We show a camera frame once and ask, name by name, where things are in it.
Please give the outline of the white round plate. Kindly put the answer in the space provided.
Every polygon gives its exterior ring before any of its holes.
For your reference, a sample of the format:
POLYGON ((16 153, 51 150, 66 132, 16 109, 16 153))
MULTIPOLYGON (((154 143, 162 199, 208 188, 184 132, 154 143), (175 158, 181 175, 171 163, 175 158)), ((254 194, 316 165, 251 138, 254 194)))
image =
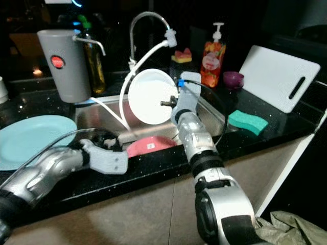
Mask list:
POLYGON ((129 108, 134 116, 149 125, 166 123, 171 118, 171 107, 161 106, 161 101, 178 97, 178 88, 168 73, 148 68, 138 73, 129 86, 129 108))

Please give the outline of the stainless steel sink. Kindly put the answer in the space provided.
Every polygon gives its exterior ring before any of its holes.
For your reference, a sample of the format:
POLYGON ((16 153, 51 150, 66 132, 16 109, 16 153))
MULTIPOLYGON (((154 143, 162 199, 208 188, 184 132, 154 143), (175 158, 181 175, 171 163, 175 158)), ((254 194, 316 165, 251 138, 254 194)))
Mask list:
POLYGON ((187 158, 200 154, 216 155, 219 137, 231 132, 226 117, 201 97, 196 112, 182 111, 177 126, 171 119, 158 125, 143 123, 131 112, 128 100, 121 100, 118 96, 106 96, 99 100, 122 117, 132 131, 125 129, 107 110, 93 101, 77 107, 77 126, 108 129, 118 136, 121 143, 127 145, 141 138, 162 136, 172 138, 177 145, 182 145, 187 158))

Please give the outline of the pink plate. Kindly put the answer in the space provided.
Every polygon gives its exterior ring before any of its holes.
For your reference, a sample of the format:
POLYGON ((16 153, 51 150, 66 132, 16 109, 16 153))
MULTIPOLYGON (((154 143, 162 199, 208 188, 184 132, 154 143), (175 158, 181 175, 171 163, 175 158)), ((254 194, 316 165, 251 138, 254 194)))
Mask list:
POLYGON ((172 138, 153 136, 145 137, 131 143, 128 148, 128 157, 142 156, 159 150, 170 149, 177 143, 172 138))

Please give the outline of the yellow and pink sponge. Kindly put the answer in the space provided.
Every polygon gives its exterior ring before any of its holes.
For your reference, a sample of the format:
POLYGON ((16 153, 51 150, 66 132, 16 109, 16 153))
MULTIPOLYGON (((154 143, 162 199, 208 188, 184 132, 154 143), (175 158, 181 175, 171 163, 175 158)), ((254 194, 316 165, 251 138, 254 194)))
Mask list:
POLYGON ((171 56, 171 61, 179 64, 192 62, 192 52, 189 47, 186 47, 183 51, 175 51, 171 56))

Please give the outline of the orange dish soap pump bottle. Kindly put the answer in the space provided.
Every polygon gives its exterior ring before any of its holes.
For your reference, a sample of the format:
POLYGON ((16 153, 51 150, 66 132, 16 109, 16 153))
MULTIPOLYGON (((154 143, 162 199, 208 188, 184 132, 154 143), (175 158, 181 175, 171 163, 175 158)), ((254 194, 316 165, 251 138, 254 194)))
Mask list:
POLYGON ((215 88, 219 83, 223 56, 226 51, 226 45, 221 42, 221 28, 224 23, 215 22, 213 25, 216 26, 212 34, 213 40, 205 43, 200 67, 201 83, 210 88, 215 88))

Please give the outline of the small purple bowl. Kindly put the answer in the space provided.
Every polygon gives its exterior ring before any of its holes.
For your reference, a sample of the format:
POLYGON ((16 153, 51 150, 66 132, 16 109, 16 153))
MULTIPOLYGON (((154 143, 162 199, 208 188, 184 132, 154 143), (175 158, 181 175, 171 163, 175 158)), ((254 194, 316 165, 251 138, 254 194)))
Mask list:
POLYGON ((224 86, 229 90, 238 90, 244 86, 244 75, 236 71, 223 73, 224 86))

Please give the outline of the oil bottle with green cap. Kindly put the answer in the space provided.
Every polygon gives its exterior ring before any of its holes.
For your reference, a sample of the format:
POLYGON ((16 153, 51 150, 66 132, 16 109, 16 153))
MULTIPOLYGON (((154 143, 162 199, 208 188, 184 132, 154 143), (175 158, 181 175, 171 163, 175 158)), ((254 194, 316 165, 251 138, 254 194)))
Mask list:
POLYGON ((82 26, 80 37, 88 39, 92 42, 83 42, 83 49, 86 56, 86 63, 89 71, 89 82, 91 85, 92 94, 95 96, 101 95, 107 91, 107 82, 101 67, 101 57, 103 56, 102 48, 98 45, 97 38, 92 33, 92 25, 84 15, 77 16, 78 21, 82 26))

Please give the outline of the light blue plate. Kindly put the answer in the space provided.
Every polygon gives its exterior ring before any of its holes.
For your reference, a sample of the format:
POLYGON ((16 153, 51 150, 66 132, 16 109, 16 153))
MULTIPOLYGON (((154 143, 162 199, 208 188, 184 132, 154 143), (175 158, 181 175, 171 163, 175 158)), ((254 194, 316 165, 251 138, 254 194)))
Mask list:
POLYGON ((0 131, 0 170, 16 170, 56 138, 77 130, 72 119, 46 115, 15 122, 0 131))

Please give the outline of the beige cabinet front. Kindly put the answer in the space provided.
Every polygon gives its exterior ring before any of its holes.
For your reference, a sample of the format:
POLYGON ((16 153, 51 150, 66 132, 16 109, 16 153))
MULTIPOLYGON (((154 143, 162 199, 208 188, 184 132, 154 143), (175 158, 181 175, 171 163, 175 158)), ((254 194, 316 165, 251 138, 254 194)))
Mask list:
MULTIPOLYGON (((245 129, 217 145, 255 215, 285 210, 327 230, 327 131, 245 129)), ((73 173, 18 218, 5 245, 203 244, 183 147, 129 160, 123 175, 73 173)))

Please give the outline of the green sponge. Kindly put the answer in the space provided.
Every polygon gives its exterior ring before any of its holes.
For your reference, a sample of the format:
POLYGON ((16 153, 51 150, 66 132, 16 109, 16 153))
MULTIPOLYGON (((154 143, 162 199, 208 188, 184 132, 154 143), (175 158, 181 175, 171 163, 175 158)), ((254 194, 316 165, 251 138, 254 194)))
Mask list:
POLYGON ((259 136, 260 133, 268 126, 269 122, 265 119, 235 110, 227 117, 227 122, 239 129, 245 129, 250 131, 255 136, 259 136))

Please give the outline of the grey water filter canister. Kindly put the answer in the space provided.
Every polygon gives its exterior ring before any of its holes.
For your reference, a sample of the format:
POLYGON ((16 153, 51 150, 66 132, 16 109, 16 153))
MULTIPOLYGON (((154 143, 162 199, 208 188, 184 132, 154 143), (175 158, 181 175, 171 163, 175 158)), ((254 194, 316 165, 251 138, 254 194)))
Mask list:
MULTIPOLYGON (((61 100, 81 103, 95 96, 83 49, 84 41, 92 41, 82 39, 79 30, 40 30, 37 36, 61 100)), ((104 46, 98 45, 105 56, 104 46)))

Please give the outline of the chrome gooseneck faucet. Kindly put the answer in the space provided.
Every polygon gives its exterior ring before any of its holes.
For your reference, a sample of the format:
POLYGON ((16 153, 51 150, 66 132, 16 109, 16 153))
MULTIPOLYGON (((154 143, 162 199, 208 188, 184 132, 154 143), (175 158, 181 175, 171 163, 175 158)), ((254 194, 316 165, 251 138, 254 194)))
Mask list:
POLYGON ((128 62, 129 70, 131 70, 131 71, 138 70, 138 68, 140 68, 140 65, 142 65, 143 61, 147 60, 147 58, 149 58, 149 56, 151 56, 159 48, 177 46, 176 34, 177 34, 177 32, 171 28, 168 21, 166 21, 166 19, 162 15, 160 15, 156 12, 151 12, 151 11, 145 11, 145 12, 141 12, 140 14, 138 14, 135 18, 132 19, 132 21, 129 25, 129 62, 128 62), (141 18, 145 18, 145 17, 152 17, 152 18, 158 19, 159 21, 161 21, 161 23, 163 23, 163 25, 166 27, 166 31, 164 34, 165 40, 162 41, 161 43, 159 43, 159 45, 157 45, 157 47, 153 47, 152 49, 150 49, 146 53, 146 55, 144 55, 144 57, 140 61, 137 62, 135 60, 135 45, 134 45, 134 31, 133 30, 134 30, 135 24, 138 23, 138 21, 140 21, 141 18))

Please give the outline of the white plastic cutting board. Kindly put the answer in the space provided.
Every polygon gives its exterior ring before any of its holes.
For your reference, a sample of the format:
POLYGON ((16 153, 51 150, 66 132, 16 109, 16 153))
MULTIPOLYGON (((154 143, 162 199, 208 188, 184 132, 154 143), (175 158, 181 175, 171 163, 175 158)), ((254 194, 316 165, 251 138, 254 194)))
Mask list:
POLYGON ((320 68, 319 64, 306 59, 252 46, 239 72, 244 76, 243 89, 290 113, 320 68))

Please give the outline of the white cup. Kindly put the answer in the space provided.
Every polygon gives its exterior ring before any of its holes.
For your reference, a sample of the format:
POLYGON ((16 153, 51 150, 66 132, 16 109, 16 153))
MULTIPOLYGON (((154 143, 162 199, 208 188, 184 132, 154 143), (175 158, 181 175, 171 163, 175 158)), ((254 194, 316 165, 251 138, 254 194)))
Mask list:
POLYGON ((6 83, 2 77, 0 77, 0 104, 6 103, 9 100, 9 92, 7 90, 6 83))

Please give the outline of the olive green cloth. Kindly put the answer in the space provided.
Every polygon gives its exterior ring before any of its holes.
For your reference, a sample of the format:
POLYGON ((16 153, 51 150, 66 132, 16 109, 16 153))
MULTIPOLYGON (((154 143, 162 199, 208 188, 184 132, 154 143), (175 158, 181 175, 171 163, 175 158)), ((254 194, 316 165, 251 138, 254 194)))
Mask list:
POLYGON ((285 211, 271 212, 269 221, 257 217, 255 232, 273 245, 327 245, 327 231, 285 211))

